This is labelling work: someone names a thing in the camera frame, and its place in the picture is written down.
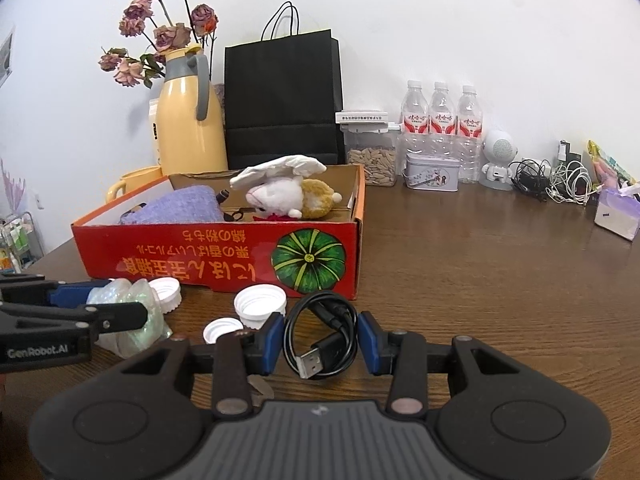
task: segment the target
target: red cardboard box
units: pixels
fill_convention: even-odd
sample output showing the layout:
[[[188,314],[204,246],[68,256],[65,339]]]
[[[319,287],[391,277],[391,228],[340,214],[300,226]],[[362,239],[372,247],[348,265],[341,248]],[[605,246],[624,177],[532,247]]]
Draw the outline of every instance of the red cardboard box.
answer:
[[[238,292],[253,283],[282,286],[288,296],[330,288],[353,300],[358,285],[364,212],[361,166],[329,166],[318,176],[342,195],[322,220],[210,224],[119,225],[141,203],[187,186],[230,189],[234,173],[165,176],[105,204],[71,225],[82,262],[94,278],[160,278]],[[249,207],[244,191],[230,192],[225,212]]]

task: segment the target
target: gray ribbed surface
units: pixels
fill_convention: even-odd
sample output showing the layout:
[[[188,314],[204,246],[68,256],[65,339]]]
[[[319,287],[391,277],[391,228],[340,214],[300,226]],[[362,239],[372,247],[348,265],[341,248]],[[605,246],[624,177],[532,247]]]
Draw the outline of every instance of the gray ribbed surface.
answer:
[[[165,480],[472,480],[426,429],[384,417],[372,401],[267,402],[220,424]]]

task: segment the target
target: gray jug handle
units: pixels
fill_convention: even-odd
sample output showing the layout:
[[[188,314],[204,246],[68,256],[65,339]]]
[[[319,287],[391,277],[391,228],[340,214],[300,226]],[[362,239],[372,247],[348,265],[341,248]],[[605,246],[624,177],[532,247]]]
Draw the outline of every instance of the gray jug handle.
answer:
[[[209,111],[209,63],[207,63],[207,56],[202,51],[198,52],[194,56],[191,56],[187,60],[187,64],[191,68],[196,69],[198,76],[198,102],[196,104],[196,119],[204,121],[207,118],[207,112]]]

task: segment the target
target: white cable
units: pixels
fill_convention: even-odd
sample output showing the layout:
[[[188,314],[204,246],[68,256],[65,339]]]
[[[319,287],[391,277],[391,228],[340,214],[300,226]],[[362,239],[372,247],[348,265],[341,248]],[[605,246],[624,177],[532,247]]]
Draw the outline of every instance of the white cable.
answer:
[[[580,181],[582,181],[584,185],[584,193],[578,192],[577,188]],[[587,205],[589,196],[598,192],[597,189],[592,188],[593,183],[591,182],[587,168],[577,160],[572,160],[567,165],[561,164],[551,172],[546,194],[559,204],[562,202],[570,202]]]

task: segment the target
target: plush toy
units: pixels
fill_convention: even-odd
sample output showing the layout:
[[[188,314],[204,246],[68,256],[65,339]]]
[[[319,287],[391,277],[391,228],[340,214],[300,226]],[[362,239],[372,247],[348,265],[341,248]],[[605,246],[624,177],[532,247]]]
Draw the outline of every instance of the plush toy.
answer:
[[[247,202],[267,220],[322,218],[342,200],[321,180],[305,177],[326,171],[315,158],[288,155],[242,170],[230,181],[231,189],[250,187]]]

